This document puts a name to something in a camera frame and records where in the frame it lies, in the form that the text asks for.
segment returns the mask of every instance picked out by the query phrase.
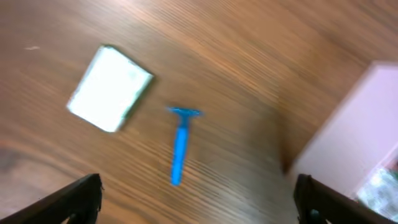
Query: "brown wood grain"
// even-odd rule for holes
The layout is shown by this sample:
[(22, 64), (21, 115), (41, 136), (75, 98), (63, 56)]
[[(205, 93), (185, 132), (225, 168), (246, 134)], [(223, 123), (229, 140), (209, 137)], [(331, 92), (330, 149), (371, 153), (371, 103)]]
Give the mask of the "brown wood grain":
[[(398, 59), (397, 15), (370, 0), (1, 1), (0, 216), (99, 172), (98, 223), (293, 223), (280, 167), (372, 60)], [(156, 77), (114, 134), (65, 107), (100, 44)], [(180, 187), (173, 105), (205, 112)]]

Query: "blue razor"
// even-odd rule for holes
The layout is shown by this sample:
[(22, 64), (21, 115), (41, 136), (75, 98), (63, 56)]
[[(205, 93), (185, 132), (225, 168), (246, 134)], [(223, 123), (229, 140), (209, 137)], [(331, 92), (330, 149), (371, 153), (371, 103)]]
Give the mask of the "blue razor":
[(169, 110), (180, 116), (180, 125), (177, 128), (174, 142), (174, 159), (171, 172), (171, 183), (178, 186), (181, 183), (185, 151), (187, 150), (189, 136), (189, 121), (191, 117), (200, 116), (200, 110), (171, 107)]

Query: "wooden surface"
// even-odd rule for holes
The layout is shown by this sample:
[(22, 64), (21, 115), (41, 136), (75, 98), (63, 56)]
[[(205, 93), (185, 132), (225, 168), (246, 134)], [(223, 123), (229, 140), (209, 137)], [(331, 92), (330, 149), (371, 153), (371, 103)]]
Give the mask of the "wooden surface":
[[(375, 59), (398, 58), (396, 1), (3, 0), (0, 215), (91, 172), (99, 223), (293, 223), (286, 169)], [(123, 130), (65, 105), (100, 44), (156, 76)], [(183, 184), (177, 125), (199, 108)]]

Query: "razor head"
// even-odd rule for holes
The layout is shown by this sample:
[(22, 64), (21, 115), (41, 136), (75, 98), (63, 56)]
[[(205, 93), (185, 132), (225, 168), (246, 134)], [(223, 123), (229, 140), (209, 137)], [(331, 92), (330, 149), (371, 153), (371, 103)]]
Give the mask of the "razor head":
[(180, 108), (180, 107), (170, 107), (169, 111), (176, 113), (181, 117), (201, 116), (203, 114), (203, 112), (200, 110)]

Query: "blue plastic handle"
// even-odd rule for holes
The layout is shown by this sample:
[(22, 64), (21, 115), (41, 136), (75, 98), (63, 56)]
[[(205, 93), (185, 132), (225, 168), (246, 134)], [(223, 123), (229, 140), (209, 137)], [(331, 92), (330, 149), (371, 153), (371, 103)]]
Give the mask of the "blue plastic handle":
[(188, 128), (177, 129), (174, 144), (174, 159), (172, 165), (172, 185), (180, 185), (184, 166), (185, 151), (187, 150)]

